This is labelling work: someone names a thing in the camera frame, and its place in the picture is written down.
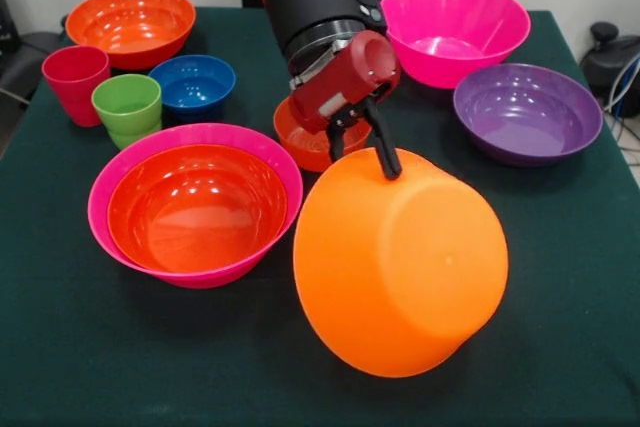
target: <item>red robot arm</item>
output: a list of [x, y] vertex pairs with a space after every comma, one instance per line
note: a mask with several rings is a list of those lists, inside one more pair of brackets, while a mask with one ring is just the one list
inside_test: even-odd
[[385, 175], [400, 175], [376, 103], [397, 86], [400, 66], [383, 36], [379, 0], [263, 0], [293, 77], [292, 114], [310, 132], [326, 130], [334, 160], [358, 118], [371, 123]]

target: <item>plastic cup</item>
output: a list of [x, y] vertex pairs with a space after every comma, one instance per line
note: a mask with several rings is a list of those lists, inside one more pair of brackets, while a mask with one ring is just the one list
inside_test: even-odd
[[333, 164], [300, 213], [293, 263], [311, 326], [381, 377], [433, 369], [486, 324], [504, 293], [500, 222], [471, 187], [398, 149], [388, 181], [373, 149]]
[[111, 76], [109, 56], [105, 52], [90, 46], [65, 47], [46, 58], [42, 75], [75, 124], [100, 125], [91, 94]]
[[162, 129], [162, 90], [151, 77], [114, 77], [98, 86], [92, 100], [119, 149]]

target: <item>dark green tablecloth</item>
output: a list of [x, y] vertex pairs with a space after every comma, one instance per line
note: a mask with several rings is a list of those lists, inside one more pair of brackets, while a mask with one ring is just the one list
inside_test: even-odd
[[[582, 80], [552, 16], [532, 17], [511, 60]], [[231, 62], [224, 120], [273, 135], [288, 79], [262, 11], [199, 10], [185, 50]], [[42, 86], [0, 161], [0, 425], [637, 425], [640, 195], [612, 136], [556, 166], [504, 167], [469, 144], [450, 102], [404, 79], [384, 113], [400, 146], [493, 205], [507, 291], [441, 367], [385, 380], [314, 335], [291, 232], [250, 275], [210, 291], [108, 257], [86, 202], [116, 149], [102, 128], [73, 126]]]

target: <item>magenta bowl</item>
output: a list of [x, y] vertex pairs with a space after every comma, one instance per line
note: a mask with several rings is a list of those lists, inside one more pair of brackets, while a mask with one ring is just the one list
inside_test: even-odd
[[[255, 155], [275, 170], [287, 194], [287, 214], [280, 233], [252, 256], [226, 267], [197, 274], [179, 274], [145, 269], [127, 258], [109, 233], [107, 209], [111, 195], [124, 176], [143, 160], [168, 149], [194, 144], [235, 147]], [[89, 194], [89, 227], [98, 244], [115, 260], [179, 287], [208, 289], [239, 279], [248, 273], [280, 240], [296, 219], [302, 205], [302, 176], [289, 153], [259, 132], [228, 124], [183, 125], [145, 137], [116, 155], [96, 178]]]
[[529, 14], [517, 0], [382, 0], [381, 5], [404, 71], [442, 89], [502, 62], [531, 30]]

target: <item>blue bowl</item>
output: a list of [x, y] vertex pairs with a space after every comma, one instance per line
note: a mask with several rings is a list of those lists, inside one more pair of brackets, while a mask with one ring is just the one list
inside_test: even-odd
[[169, 59], [149, 77], [162, 87], [165, 108], [183, 122], [206, 121], [219, 114], [236, 85], [231, 66], [208, 55]]

